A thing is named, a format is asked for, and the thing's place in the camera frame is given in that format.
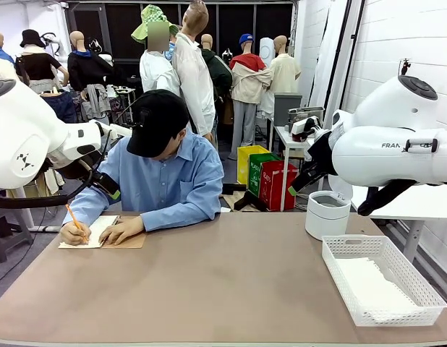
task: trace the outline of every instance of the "pencil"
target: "pencil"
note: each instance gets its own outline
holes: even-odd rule
[[[76,227],[77,227],[79,230],[82,230],[82,228],[80,227],[79,222],[77,222],[77,219],[76,219],[74,213],[72,213],[72,210],[71,210],[71,208],[69,207],[68,204],[66,204],[66,209],[68,210],[69,214],[71,215],[72,220],[74,221],[74,224],[76,225]],[[85,242],[85,243],[88,243],[88,240],[87,240],[87,237],[86,237],[86,236],[84,236],[83,239],[84,239],[84,242]]]

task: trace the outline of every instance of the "green checkered hat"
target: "green checkered hat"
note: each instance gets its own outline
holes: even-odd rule
[[[155,5],[148,5],[142,10],[142,24],[132,33],[132,38],[139,43],[144,43],[148,36],[148,23],[149,22],[168,22],[169,27],[171,24],[162,10]]]

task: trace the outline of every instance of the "dark green jacket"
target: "dark green jacket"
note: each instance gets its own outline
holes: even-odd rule
[[[214,84],[214,95],[224,97],[230,91],[233,78],[230,68],[214,51],[201,48],[201,54],[208,65],[210,78]]]

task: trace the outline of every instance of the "black bucket hat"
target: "black bucket hat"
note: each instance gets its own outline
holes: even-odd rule
[[[22,42],[20,46],[24,47],[25,45],[37,45],[39,47],[45,48],[45,43],[42,42],[39,34],[32,29],[26,29],[22,32]]]
[[[188,124],[190,114],[186,103],[168,90],[150,90],[132,105],[136,123],[127,151],[145,158],[160,155],[171,138]]]

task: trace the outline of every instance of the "hand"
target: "hand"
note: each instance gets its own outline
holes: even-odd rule
[[[74,222],[68,222],[63,225],[59,233],[65,243],[76,246],[84,243],[84,237],[88,240],[90,236],[90,229],[84,223],[78,222],[78,224],[80,229],[76,227]]]
[[[123,242],[127,237],[137,235],[145,229],[143,219],[138,216],[135,218],[120,218],[115,226],[109,226],[100,235],[99,242],[102,243],[106,239],[106,244],[114,243],[115,246]]]
[[[208,139],[210,143],[214,142],[214,136],[209,132],[206,135],[203,135],[204,138]]]

